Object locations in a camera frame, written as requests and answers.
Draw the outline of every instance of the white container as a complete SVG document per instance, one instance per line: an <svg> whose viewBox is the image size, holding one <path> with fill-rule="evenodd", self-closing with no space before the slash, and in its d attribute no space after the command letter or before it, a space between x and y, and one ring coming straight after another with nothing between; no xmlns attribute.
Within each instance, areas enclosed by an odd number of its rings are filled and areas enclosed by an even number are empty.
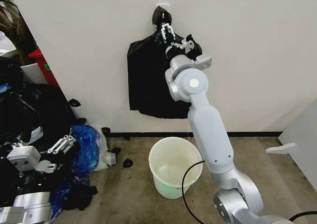
<svg viewBox="0 0 317 224"><path fill-rule="evenodd" d="M157 191L165 198L182 196L182 179L186 170L202 160L197 148L179 137L167 137L156 142L149 154L149 166ZM184 180L184 193L196 182L203 170L203 164L196 165Z"/></svg>

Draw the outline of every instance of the black cable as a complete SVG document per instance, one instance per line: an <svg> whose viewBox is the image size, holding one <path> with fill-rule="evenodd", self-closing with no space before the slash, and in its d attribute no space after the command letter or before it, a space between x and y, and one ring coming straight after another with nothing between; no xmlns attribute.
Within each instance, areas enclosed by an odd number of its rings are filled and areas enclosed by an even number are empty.
<svg viewBox="0 0 317 224"><path fill-rule="evenodd" d="M183 200L184 200L184 204L188 210L188 212L190 213L190 215L192 215L192 217L197 221L199 222L200 224L204 224L201 220L199 220L193 213L192 211L189 209L188 205L187 205L187 202L186 202L186 199L185 199L185 195L184 195L184 180L185 180L185 177L187 175L187 173L191 170L192 167L196 166L196 165L199 165L201 163L204 163L205 161L199 161L195 164L193 164L192 166L190 166L188 168L188 170L185 172L184 176L183 176L183 180L182 180L182 196L183 196ZM308 212L302 212L302 213L298 213L294 216L292 216L289 220L291 222L293 222L294 220L296 220L297 218L300 218L300 217L303 217L303 216L308 216L308 215L317 215L317 211L308 211Z"/></svg>
<svg viewBox="0 0 317 224"><path fill-rule="evenodd" d="M294 216L292 216L289 220L292 222L297 218L303 217L303 216L308 216L308 215L317 215L317 211L308 211L308 212L302 212L298 213Z"/></svg>
<svg viewBox="0 0 317 224"><path fill-rule="evenodd" d="M200 224L204 224L204 223L203 223L201 220L199 220L199 219L192 213L192 211L189 209L189 207L188 207L188 205L187 205L187 203L186 203L186 199L185 199L185 196L184 196L184 180L185 180L186 174L190 171L190 169L191 169L192 167L194 167L194 166L196 166L196 165L199 165L199 164L201 164L201 163L204 163L204 162L205 162L205 161L199 161L199 162L193 164L192 166L190 166L190 167L188 168L188 170L185 172L185 174L184 174L184 176L183 176L183 180L182 180L182 196L183 196L183 200L184 200L185 206L186 206L187 210L189 211L190 215L192 215L193 218L195 218L195 220L198 221Z"/></svg>

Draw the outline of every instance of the metal bracket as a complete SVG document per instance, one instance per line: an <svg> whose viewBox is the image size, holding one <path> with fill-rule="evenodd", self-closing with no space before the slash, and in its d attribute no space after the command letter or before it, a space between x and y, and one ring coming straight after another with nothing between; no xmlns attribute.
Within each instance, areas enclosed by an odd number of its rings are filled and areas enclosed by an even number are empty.
<svg viewBox="0 0 317 224"><path fill-rule="evenodd" d="M196 69L203 70L211 66L211 60L211 56L201 54L200 56L196 57L196 60L193 61L193 63Z"/></svg>
<svg viewBox="0 0 317 224"><path fill-rule="evenodd" d="M192 40L186 41L186 38L182 40L182 44L180 45L180 49L185 49L185 53L187 54L194 48L195 44Z"/></svg>

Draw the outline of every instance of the white wall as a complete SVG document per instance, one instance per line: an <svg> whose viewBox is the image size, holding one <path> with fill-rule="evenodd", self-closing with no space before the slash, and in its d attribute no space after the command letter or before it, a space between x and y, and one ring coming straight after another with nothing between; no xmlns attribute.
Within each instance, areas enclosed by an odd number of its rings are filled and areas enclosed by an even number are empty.
<svg viewBox="0 0 317 224"><path fill-rule="evenodd" d="M228 131L280 131L317 95L317 0L15 0L67 98L116 132L187 131L129 110L126 53L158 2L213 57L208 97Z"/></svg>

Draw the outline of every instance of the blue plastic bag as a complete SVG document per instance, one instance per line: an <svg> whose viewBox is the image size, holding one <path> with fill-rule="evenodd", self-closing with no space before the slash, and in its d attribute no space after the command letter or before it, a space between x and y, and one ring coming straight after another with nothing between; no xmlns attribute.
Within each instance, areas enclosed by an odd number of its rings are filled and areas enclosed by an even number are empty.
<svg viewBox="0 0 317 224"><path fill-rule="evenodd" d="M98 165L101 135L93 127L84 124L73 125L72 129L73 136L81 146L72 160L72 170L78 175L90 173Z"/></svg>

